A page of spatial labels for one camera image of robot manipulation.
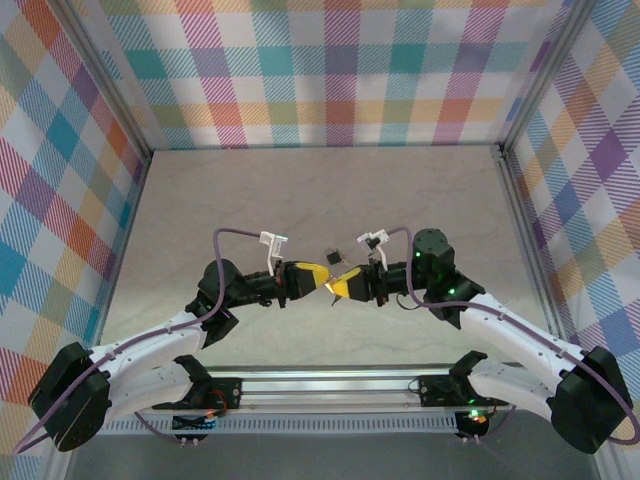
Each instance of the plaid fabric backdrop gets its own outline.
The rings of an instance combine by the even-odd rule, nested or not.
[[[34,478],[27,396],[89,345],[144,165],[44,0],[0,5],[0,478]]]
[[[639,93],[640,2],[601,1],[516,149],[564,326],[618,357],[636,401]]]
[[[74,1],[150,143],[173,149],[493,143],[568,3]]]
[[[520,86],[518,96],[511,105],[511,109],[509,110],[507,119],[502,125],[502,129],[500,130],[500,134],[498,135],[497,139],[494,139],[494,141],[503,142],[506,139],[506,136],[509,133],[509,129],[513,125],[514,119],[520,112],[522,102],[525,98],[527,98],[527,95],[529,95],[531,86],[540,73],[540,67],[543,65],[547,54],[551,51],[551,48],[554,46],[556,40],[558,39],[558,36],[560,35],[560,32],[562,31],[564,22],[567,19],[567,16],[571,11],[571,7],[573,6],[574,2],[575,0],[564,0],[562,2],[562,6],[558,10],[556,18],[547,31],[544,41],[542,42],[542,46],[540,47],[540,50],[538,50],[538,54],[536,55],[533,63],[531,63],[529,71],[527,72],[525,79]]]

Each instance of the gray floor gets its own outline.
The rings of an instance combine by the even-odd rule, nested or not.
[[[364,263],[356,237],[399,225],[442,229],[465,274],[546,328],[487,147],[174,151],[154,157],[102,343],[161,323],[195,296],[215,228],[286,234],[290,260],[326,263],[325,249],[337,247]],[[253,239],[227,235],[222,251],[243,273],[266,269],[266,247]],[[403,260],[405,239],[387,255]],[[321,288],[284,310],[239,308],[240,325],[197,356],[208,365],[367,365],[496,353],[426,311],[330,307],[332,298]]]
[[[593,457],[518,412],[497,437],[453,434],[211,435],[181,449],[151,435],[98,435],[73,453],[67,480],[596,480]]]

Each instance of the black joint cap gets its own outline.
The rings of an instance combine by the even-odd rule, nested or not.
[[[92,365],[89,352],[79,343],[62,348],[29,395],[29,405],[38,418]],[[98,433],[111,406],[109,387],[106,376],[94,371],[45,423],[44,428],[59,451],[73,450]]]
[[[595,347],[582,361],[609,382],[633,408],[611,352]],[[563,375],[551,406],[551,424],[556,432],[574,448],[589,454],[595,453],[626,417],[609,392],[579,366]]]
[[[225,297],[236,298],[241,295],[244,278],[236,266],[226,258],[222,259],[224,269]],[[215,302],[220,292],[220,274],[218,263],[214,260],[204,270],[204,276],[198,282],[198,288],[211,301]]]
[[[455,271],[453,247],[440,230],[427,228],[413,237],[415,267],[435,277]]]

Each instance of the small black object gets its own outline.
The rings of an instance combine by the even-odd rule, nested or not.
[[[333,250],[330,253],[327,253],[327,261],[329,265],[337,265],[342,262],[342,255],[338,250]]]

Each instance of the colorful checkered pattern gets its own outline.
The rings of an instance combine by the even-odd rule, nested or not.
[[[562,0],[102,0],[106,33],[74,3],[175,149],[493,142]]]
[[[538,78],[538,74],[540,73],[540,68],[544,64],[547,55],[554,47],[560,33],[562,32],[562,28],[564,27],[564,23],[567,20],[569,12],[571,11],[571,7],[573,6],[575,0],[563,0],[562,6],[556,13],[556,17],[551,24],[551,28],[547,32],[547,35],[542,42],[542,46],[535,57],[535,60],[531,64],[529,71],[520,86],[520,90],[518,91],[518,96],[516,97],[513,105],[511,105],[511,109],[509,110],[509,114],[507,115],[507,120],[504,122],[502,129],[500,130],[500,134],[498,135],[498,142],[504,142],[511,126],[513,125],[513,121],[516,119],[518,114],[520,113],[520,108],[522,107],[522,102],[527,98],[529,93],[531,92],[531,87],[533,86],[534,81]]]
[[[638,400],[640,2],[597,4],[516,153],[564,326]]]
[[[0,4],[0,478],[57,350],[89,345],[144,164],[44,0]]]

